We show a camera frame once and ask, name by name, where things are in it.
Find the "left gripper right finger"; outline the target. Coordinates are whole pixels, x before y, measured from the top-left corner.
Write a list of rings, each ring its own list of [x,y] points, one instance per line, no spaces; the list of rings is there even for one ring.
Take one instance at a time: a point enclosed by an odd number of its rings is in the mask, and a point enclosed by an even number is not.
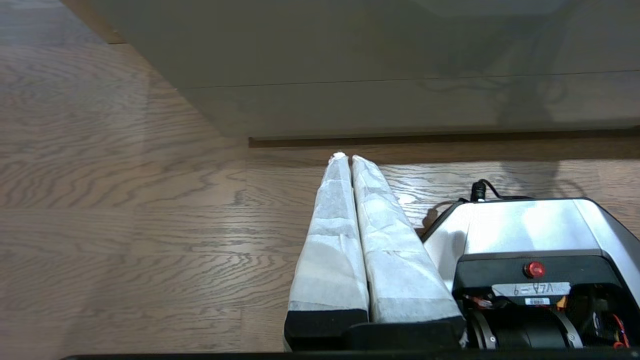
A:
[[[467,322],[380,168],[352,158],[370,322],[350,329],[358,350],[461,350]]]

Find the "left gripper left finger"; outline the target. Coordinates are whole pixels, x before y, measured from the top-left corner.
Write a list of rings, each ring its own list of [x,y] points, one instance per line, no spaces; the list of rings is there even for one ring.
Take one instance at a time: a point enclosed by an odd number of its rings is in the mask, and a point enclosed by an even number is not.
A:
[[[283,327],[288,352],[345,348],[344,334],[370,321],[361,235],[345,153],[334,153],[315,197]]]

